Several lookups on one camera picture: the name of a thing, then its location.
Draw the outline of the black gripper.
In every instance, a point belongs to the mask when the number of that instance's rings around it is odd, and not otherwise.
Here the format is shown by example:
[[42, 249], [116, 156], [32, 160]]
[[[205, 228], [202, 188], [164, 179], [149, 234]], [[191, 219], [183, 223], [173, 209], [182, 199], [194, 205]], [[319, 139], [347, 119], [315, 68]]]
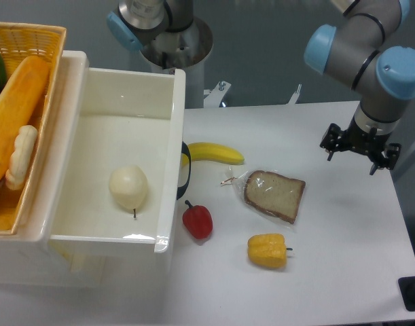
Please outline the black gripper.
[[353, 151], [367, 156], [372, 162], [369, 174], [374, 175], [380, 169], [393, 170], [400, 157], [401, 144], [386, 144], [388, 139], [388, 134], [378, 135], [374, 127], [369, 132], [362, 130], [352, 119], [346, 130], [331, 123], [323, 135], [320, 148], [327, 152], [328, 161], [339, 151]]

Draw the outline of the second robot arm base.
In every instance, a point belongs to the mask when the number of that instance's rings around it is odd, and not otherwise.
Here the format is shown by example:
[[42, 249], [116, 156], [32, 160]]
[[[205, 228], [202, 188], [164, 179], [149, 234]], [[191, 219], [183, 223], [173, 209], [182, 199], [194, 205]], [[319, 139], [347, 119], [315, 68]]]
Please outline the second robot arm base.
[[193, 1], [119, 1], [106, 18], [114, 38], [140, 52], [153, 73], [185, 72], [185, 107], [204, 107], [204, 64], [213, 34], [194, 15]]

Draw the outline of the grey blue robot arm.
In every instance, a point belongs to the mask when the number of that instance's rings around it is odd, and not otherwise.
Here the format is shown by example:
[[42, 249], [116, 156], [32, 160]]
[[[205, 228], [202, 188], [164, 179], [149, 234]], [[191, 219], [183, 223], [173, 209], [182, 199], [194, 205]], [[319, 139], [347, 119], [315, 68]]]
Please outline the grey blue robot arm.
[[309, 39], [304, 62], [361, 95], [347, 129], [330, 124], [320, 146], [329, 156], [351, 151], [369, 158], [370, 174], [393, 170], [401, 145], [388, 139], [415, 98], [415, 49], [382, 45], [405, 22], [409, 1], [338, 1], [347, 20], [325, 24]]

